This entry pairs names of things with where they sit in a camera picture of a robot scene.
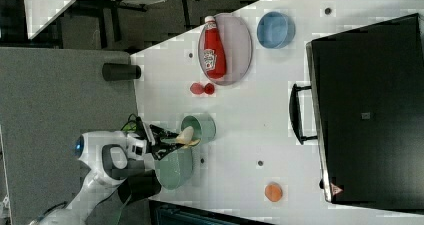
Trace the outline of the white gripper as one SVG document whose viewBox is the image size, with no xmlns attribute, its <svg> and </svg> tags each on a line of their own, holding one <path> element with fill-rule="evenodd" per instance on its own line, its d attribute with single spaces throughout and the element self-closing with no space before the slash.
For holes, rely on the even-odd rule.
<svg viewBox="0 0 424 225">
<path fill-rule="evenodd" d="M 168 131 L 156 125 L 150 124 L 149 128 L 157 139 L 174 139 L 177 133 Z M 127 156 L 129 159 L 141 160 L 146 153 L 147 141 L 137 137 L 133 133 L 127 135 Z M 152 146 L 151 153 L 155 160 L 162 160 L 168 154 L 183 147 L 180 143 L 157 143 Z"/>
</svg>

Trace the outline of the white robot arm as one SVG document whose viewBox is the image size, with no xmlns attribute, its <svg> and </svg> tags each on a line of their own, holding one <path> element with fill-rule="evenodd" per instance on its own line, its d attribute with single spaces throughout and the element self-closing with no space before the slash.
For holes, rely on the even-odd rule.
<svg viewBox="0 0 424 225">
<path fill-rule="evenodd" d="M 73 200 L 52 207 L 28 225 L 86 225 L 100 203 L 107 200 L 129 177 L 155 170 L 155 163 L 168 154 L 187 148 L 195 140 L 194 129 L 180 133 L 139 124 L 134 131 L 92 131 L 82 134 L 76 157 L 89 172 Z"/>
</svg>

